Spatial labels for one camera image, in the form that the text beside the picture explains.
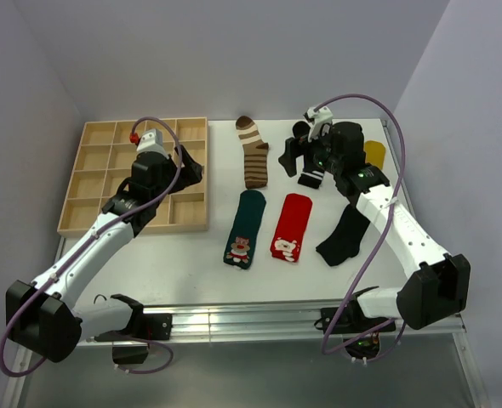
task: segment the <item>striped sock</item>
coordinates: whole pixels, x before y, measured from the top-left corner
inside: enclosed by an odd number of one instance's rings
[[[243,171],[246,189],[259,189],[268,184],[266,157],[268,144],[260,138],[259,129],[253,120],[240,116],[236,121],[237,135],[243,145]]]
[[[299,184],[311,187],[312,189],[318,189],[324,175],[324,170],[313,163],[313,158],[304,155],[304,168],[299,177]]]

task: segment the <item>dark green sock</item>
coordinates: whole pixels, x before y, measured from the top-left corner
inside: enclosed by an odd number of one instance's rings
[[[249,269],[265,207],[266,200],[260,191],[246,190],[240,194],[234,224],[226,242],[225,264]]]

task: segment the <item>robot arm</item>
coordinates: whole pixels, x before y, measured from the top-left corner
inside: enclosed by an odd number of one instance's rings
[[[393,197],[387,177],[375,166],[367,164],[364,135],[352,122],[333,125],[326,107],[310,108],[303,122],[293,128],[294,137],[285,142],[285,152],[279,158],[289,177],[296,174],[296,158],[304,154],[313,157],[314,164],[334,176],[340,194],[350,206],[374,227],[383,231],[393,211],[393,222],[385,240],[402,265],[407,277],[401,288],[369,288],[354,293],[345,315],[341,316],[345,332],[360,332],[373,327],[377,318],[404,319],[418,330],[439,321],[466,306],[470,265],[463,255],[452,257],[434,242]],[[348,235],[363,236],[348,230]]]
[[[143,319],[143,305],[123,295],[113,295],[105,302],[85,309],[75,305],[87,284],[119,249],[128,244],[156,216],[160,202],[116,222],[103,234],[97,231],[119,216],[160,196],[174,179],[177,167],[163,148],[162,133],[152,129],[136,142],[137,157],[131,176],[119,186],[117,193],[104,205],[90,230],[55,265],[31,284],[16,281],[6,293],[7,322],[54,272],[77,253],[82,244],[94,242],[75,262],[22,314],[9,333],[9,338],[53,361],[62,361],[83,339],[105,332],[119,331],[134,335]],[[181,146],[182,168],[170,192],[202,180],[203,168]]]

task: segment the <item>brown striped sock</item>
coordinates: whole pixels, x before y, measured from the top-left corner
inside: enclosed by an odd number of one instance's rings
[[[243,145],[245,188],[265,187],[268,184],[268,144],[262,141],[257,125],[250,117],[240,116],[236,121],[236,130]]]

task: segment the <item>black and white striped sock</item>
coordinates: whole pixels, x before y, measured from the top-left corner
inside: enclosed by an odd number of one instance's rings
[[[318,189],[324,175],[325,172],[320,167],[313,164],[312,158],[308,155],[304,155],[304,169],[300,174],[299,184],[311,187],[312,189]]]

